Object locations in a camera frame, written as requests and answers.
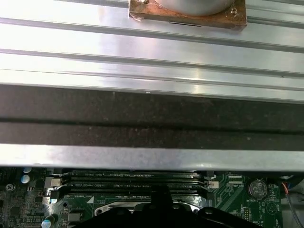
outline electronic chip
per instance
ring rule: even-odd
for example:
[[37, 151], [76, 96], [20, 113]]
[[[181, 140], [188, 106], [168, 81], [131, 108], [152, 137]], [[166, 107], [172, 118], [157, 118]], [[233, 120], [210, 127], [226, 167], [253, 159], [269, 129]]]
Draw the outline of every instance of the electronic chip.
[[80, 217], [81, 217], [81, 213], [80, 212], [69, 213], [69, 215], [68, 215], [68, 221], [69, 222], [79, 222], [80, 221]]
[[62, 215], [61, 215], [61, 218], [62, 218], [63, 220], [68, 220], [68, 214], [62, 214]]
[[209, 181], [209, 188], [211, 189], [219, 189], [219, 182], [218, 181]]
[[53, 178], [51, 179], [51, 187], [59, 187], [61, 185], [62, 179]]
[[45, 189], [51, 188], [52, 179], [53, 179], [53, 177], [46, 177], [45, 182], [44, 182]]
[[48, 205], [50, 204], [51, 198], [49, 196], [44, 196], [42, 197], [42, 204], [43, 205]]
[[44, 181], [42, 179], [40, 180], [37, 180], [36, 181], [36, 184], [35, 184], [35, 187], [38, 188], [38, 189], [41, 189], [44, 187]]
[[12, 207], [10, 209], [10, 214], [12, 216], [18, 216], [18, 215], [20, 215], [20, 207]]
[[39, 196], [37, 196], [37, 197], [35, 197], [35, 202], [36, 203], [42, 203], [42, 197], [39, 197]]
[[50, 201], [51, 203], [57, 203], [60, 199], [60, 192], [59, 191], [51, 191]]

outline cable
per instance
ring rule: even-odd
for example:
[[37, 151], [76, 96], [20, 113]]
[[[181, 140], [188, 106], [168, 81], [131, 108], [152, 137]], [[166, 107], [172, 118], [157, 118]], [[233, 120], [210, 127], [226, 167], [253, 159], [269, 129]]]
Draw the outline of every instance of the cable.
[[282, 178], [279, 178], [278, 183], [290, 183], [291, 187], [295, 187], [296, 185], [298, 185], [302, 180], [304, 179], [303, 175], [294, 175], [292, 177], [290, 177], [289, 179], [285, 179], [283, 180]]
[[288, 188], [286, 187], [286, 184], [282, 183], [284, 190], [285, 190], [285, 194], [288, 194]]
[[289, 204], [290, 210], [291, 210], [291, 212], [292, 212], [292, 214], [294, 216], [295, 222], [297, 223], [297, 225], [298, 225], [299, 228], [304, 228], [303, 225], [302, 225], [302, 223], [301, 223], [301, 221], [300, 221], [300, 219], [299, 219], [299, 217], [298, 217], [298, 215], [296, 214], [296, 211], [295, 211], [293, 205], [291, 204], [291, 200], [290, 200], [290, 196], [289, 196], [289, 192], [288, 192], [288, 189], [286, 187], [286, 184], [282, 183], [282, 185], [283, 185], [283, 187], [285, 189], [285, 196], [286, 196], [287, 202]]

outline metal frame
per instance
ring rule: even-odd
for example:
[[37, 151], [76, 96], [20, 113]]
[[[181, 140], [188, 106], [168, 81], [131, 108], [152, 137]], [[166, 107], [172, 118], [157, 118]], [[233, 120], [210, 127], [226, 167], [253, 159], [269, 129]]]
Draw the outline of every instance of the metal frame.
[[174, 171], [304, 171], [303, 152], [16, 144], [0, 144], [0, 150], [1, 166]]
[[0, 83], [304, 101], [303, 6], [248, 0], [236, 32], [138, 22], [127, 0], [90, 3], [1, 1]]

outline green circuit board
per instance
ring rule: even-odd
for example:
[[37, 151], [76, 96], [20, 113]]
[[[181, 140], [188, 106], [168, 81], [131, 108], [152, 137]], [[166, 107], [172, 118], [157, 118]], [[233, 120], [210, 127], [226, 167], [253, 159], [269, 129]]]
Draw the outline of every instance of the green circuit board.
[[[108, 171], [92, 171], [91, 173], [90, 171], [74, 171], [71, 176], [75, 174], [75, 177], [65, 183], [65, 185], [73, 186], [71, 192], [64, 194], [58, 200], [54, 200], [50, 196], [50, 191], [45, 188], [46, 178], [50, 175], [50, 171], [33, 169], [32, 181], [27, 184], [19, 181], [24, 175], [22, 171], [16, 170], [16, 172], [13, 191], [7, 191], [4, 185], [1, 186], [0, 200], [3, 205], [0, 210], [0, 227], [39, 228], [46, 216], [57, 214], [58, 221], [54, 224], [54, 228], [72, 228], [79, 222], [95, 216], [96, 210], [104, 205], [120, 201], [148, 202], [149, 195], [128, 194], [125, 191], [121, 192], [121, 188], [131, 187], [132, 190], [136, 190], [135, 192], [142, 192], [150, 187], [150, 183], [145, 182], [151, 178], [168, 182], [175, 202], [186, 203], [197, 209], [213, 206], [265, 228], [283, 227], [279, 187], [268, 183], [267, 195], [257, 200], [250, 196], [247, 189], [247, 184], [252, 182], [252, 179], [230, 172], [207, 181], [209, 187], [205, 185], [204, 189], [211, 194], [206, 199], [198, 194], [202, 188], [199, 184], [201, 176], [193, 172], [153, 174], [124, 172], [121, 174]], [[113, 178], [119, 181], [123, 178], [133, 181], [140, 179], [140, 182], [135, 181], [136, 184], [131, 185], [116, 182], [113, 185]], [[112, 192], [109, 193], [106, 188], [110, 187]]]
[[280, 189], [275, 184], [267, 184], [267, 196], [261, 200], [251, 197], [247, 191], [251, 178], [230, 173], [216, 177], [219, 188], [212, 206], [235, 216], [256, 223], [265, 228], [282, 228]]

